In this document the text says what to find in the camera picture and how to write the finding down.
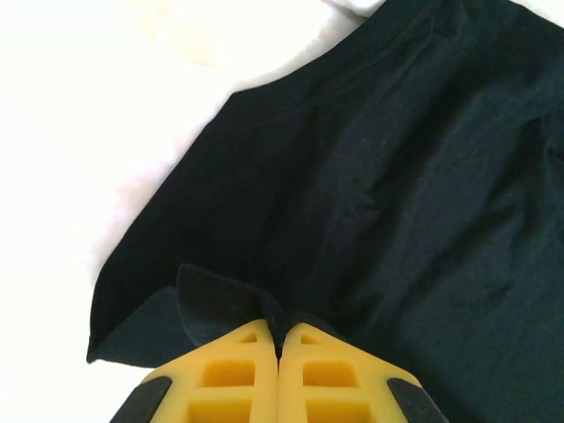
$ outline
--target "white fabric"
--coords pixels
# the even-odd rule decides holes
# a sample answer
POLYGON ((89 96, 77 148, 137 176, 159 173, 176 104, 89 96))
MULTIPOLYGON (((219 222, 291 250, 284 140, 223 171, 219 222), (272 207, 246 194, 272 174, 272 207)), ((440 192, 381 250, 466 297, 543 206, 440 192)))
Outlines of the white fabric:
POLYGON ((119 1, 0 0, 0 421, 109 420, 146 371, 85 363, 108 253, 233 89, 361 23, 331 4, 383 2, 119 1))

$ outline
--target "black t-shirt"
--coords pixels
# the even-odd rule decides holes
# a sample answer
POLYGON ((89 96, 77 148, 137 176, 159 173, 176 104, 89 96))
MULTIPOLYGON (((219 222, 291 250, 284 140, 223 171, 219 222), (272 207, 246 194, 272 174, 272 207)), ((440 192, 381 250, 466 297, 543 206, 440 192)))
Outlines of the black t-shirt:
POLYGON ((388 0, 234 94, 104 265, 88 360, 158 366, 280 313, 279 337, 332 331, 453 422, 562 421, 564 30, 388 0))

